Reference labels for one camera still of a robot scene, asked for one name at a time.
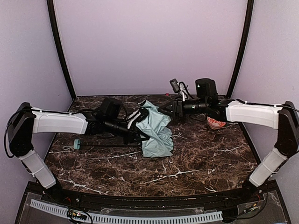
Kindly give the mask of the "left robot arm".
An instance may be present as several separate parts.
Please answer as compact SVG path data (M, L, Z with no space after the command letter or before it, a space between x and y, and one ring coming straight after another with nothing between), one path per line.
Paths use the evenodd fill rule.
M100 107L78 112L58 112L34 108L28 102L20 105L7 122L4 132L4 150L8 158L17 157L45 189L59 189L59 181L35 151L32 135L35 133L72 133L94 136L110 133L123 138L123 143L142 142L149 136L136 126L144 121L149 111L141 108L120 119L123 103L104 98Z

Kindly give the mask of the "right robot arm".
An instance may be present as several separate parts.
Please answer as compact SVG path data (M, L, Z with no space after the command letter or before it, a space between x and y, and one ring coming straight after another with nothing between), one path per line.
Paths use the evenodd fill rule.
M201 78L195 81L196 99L186 99L182 85L176 79L170 80L175 93L181 95L159 107L159 112L171 116L204 114L216 121L242 122L261 125L278 131L277 142L274 148L251 173L246 188L261 186L273 173L275 173L289 158L299 150L299 116L298 110L290 101L283 104L259 104L242 101L240 99L220 100L218 98L215 81Z

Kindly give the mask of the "mint green folding umbrella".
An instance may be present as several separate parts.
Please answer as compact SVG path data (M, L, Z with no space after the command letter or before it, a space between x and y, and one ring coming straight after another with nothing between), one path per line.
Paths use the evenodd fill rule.
M140 130L141 134L149 136L149 140L140 142L144 157L157 158L172 156L174 147L171 138L172 132L167 127L171 118L158 111L158 107L150 101L139 103L140 109L149 111L148 117L142 122L134 121L131 128L127 129L128 114L123 103L115 98L104 98L100 107L96 109L83 109L72 112L71 115L83 115L88 122L84 135L97 135L111 133L123 138L129 130Z

